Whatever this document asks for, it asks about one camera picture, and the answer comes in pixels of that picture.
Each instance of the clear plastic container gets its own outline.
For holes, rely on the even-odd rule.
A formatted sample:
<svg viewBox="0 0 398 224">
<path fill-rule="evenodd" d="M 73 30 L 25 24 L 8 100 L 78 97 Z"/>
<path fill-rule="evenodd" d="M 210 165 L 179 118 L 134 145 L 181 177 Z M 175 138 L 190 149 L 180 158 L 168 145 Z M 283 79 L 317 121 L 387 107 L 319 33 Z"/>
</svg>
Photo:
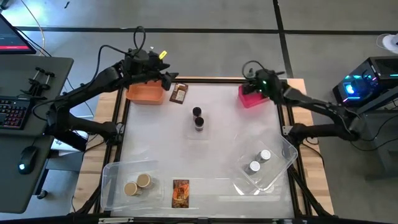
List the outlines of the clear plastic container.
<svg viewBox="0 0 398 224">
<path fill-rule="evenodd" d="M 127 196 L 124 186 L 128 182 L 137 182 L 140 174 L 149 174 L 155 179 L 154 186 L 142 189 L 139 196 Z M 163 196 L 164 186 L 159 176 L 158 161 L 113 162 L 104 167 L 101 186 L 103 210 L 143 208 L 160 203 Z"/>
<path fill-rule="evenodd" d="M 298 155 L 297 149 L 291 143 L 279 133 L 267 129 L 256 136 L 237 136 L 235 147 L 241 152 L 236 161 L 238 176 L 243 176 L 260 191 L 266 191 Z M 249 175 L 248 165 L 256 160 L 256 156 L 262 150 L 268 150 L 271 157 L 268 161 L 260 163 L 259 171 Z"/>
</svg>

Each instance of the computer monitor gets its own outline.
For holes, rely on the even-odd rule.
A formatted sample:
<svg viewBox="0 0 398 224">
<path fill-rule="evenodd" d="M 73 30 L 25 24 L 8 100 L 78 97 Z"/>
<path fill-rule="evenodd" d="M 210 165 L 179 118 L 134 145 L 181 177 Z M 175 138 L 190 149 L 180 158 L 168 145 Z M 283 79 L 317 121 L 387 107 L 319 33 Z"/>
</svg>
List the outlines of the computer monitor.
<svg viewBox="0 0 398 224">
<path fill-rule="evenodd" d="M 1 14 L 0 54 L 36 54 L 36 50 Z"/>
</svg>

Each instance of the orange card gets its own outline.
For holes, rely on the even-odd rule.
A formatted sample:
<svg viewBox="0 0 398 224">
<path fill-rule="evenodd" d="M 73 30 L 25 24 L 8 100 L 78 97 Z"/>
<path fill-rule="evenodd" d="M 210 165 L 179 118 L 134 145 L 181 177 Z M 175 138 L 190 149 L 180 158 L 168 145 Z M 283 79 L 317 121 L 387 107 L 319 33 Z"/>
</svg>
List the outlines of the orange card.
<svg viewBox="0 0 398 224">
<path fill-rule="evenodd" d="M 172 208 L 189 208 L 189 180 L 173 180 Z"/>
</svg>

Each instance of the computer mouse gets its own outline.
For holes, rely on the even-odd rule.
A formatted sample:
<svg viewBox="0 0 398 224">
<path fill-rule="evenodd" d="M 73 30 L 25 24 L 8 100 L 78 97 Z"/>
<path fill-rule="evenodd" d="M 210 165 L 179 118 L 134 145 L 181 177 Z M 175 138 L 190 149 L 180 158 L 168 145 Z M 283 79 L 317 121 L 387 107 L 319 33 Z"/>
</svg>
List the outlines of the computer mouse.
<svg viewBox="0 0 398 224">
<path fill-rule="evenodd" d="M 18 171 L 20 174 L 30 174 L 35 167 L 37 150 L 35 146 L 26 147 L 21 152 L 21 159 L 18 163 Z"/>
</svg>

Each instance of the keyboard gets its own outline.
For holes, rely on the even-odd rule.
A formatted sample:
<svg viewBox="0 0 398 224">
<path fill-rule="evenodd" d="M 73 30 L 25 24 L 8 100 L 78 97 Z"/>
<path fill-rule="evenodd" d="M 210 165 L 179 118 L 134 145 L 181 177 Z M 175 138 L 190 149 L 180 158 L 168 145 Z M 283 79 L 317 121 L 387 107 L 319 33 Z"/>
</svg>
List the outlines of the keyboard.
<svg viewBox="0 0 398 224">
<path fill-rule="evenodd" d="M 32 107 L 30 99 L 0 96 L 0 129 L 24 129 Z"/>
</svg>

